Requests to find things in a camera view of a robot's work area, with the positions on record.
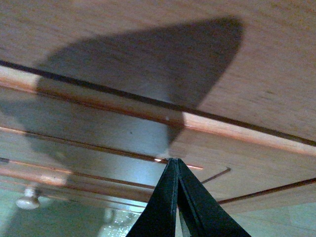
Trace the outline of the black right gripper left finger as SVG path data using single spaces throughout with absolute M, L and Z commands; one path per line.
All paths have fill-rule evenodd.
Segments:
M 170 158 L 128 237 L 174 237 L 178 197 L 177 160 Z

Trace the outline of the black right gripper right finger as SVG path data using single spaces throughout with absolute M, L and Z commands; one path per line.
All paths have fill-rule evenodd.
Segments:
M 185 237 L 248 237 L 180 159 L 178 163 L 178 207 Z

